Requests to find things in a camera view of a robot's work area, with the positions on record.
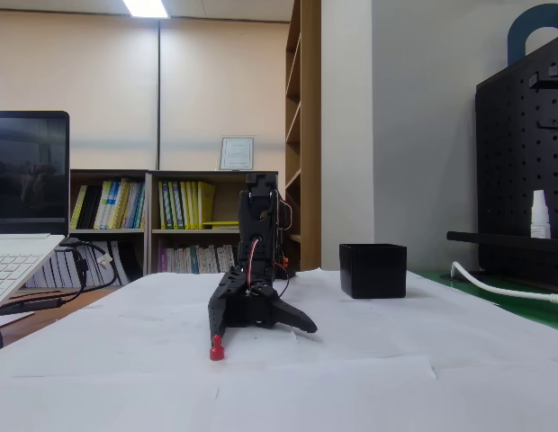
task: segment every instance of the ceiling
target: ceiling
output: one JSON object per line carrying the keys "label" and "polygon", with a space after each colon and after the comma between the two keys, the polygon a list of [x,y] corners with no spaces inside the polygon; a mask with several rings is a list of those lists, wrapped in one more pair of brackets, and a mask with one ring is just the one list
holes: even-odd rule
{"label": "ceiling", "polygon": [[[232,20],[291,20],[294,0],[162,0],[171,16]],[[1,9],[129,14],[122,0],[0,0]]]}

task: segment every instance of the green mat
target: green mat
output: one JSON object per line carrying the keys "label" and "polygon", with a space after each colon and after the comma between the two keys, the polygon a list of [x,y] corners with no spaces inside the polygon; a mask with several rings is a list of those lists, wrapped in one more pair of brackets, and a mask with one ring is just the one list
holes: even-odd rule
{"label": "green mat", "polygon": [[[440,275],[444,275],[447,272],[413,272],[416,275],[423,276],[434,282],[439,282],[440,284],[451,286],[464,293],[469,293],[476,297],[481,297],[482,299],[489,300],[499,305],[500,308],[505,311],[515,313],[516,315],[527,318],[535,322],[540,322],[546,326],[558,329],[558,304],[550,303],[549,301],[539,301],[539,300],[529,300],[529,299],[518,299],[516,297],[508,297],[506,295],[494,294],[482,290],[476,287],[472,283],[463,282],[450,282],[441,279]],[[514,291],[526,291],[529,293],[543,293],[549,294],[551,292],[541,290],[540,288],[535,288],[532,285],[526,283],[511,282],[506,279],[497,276],[482,276],[481,281],[485,282],[487,285],[495,286],[497,288],[503,288],[506,290]]]}

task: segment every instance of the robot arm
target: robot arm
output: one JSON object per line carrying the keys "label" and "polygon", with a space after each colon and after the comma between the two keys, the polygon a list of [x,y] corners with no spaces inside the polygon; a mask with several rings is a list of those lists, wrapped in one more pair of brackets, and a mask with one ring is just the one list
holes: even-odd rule
{"label": "robot arm", "polygon": [[281,322],[308,333],[317,331],[305,313],[282,301],[273,288],[280,205],[274,175],[247,175],[247,190],[239,195],[239,265],[223,276],[209,301],[211,360],[223,358],[221,339],[227,327],[270,329]]}

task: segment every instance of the small white bottle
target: small white bottle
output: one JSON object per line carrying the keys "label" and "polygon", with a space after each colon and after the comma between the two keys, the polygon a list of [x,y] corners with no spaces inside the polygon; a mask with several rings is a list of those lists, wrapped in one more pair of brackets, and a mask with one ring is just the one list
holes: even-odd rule
{"label": "small white bottle", "polygon": [[533,207],[531,208],[531,238],[550,239],[549,210],[545,203],[544,191],[533,191]]}

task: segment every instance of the ceiling light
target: ceiling light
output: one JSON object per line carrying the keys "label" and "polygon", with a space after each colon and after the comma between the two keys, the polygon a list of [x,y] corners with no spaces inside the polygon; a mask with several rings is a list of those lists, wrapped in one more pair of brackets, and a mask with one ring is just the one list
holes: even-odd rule
{"label": "ceiling light", "polygon": [[138,18],[168,18],[161,0],[123,0],[131,16]]}

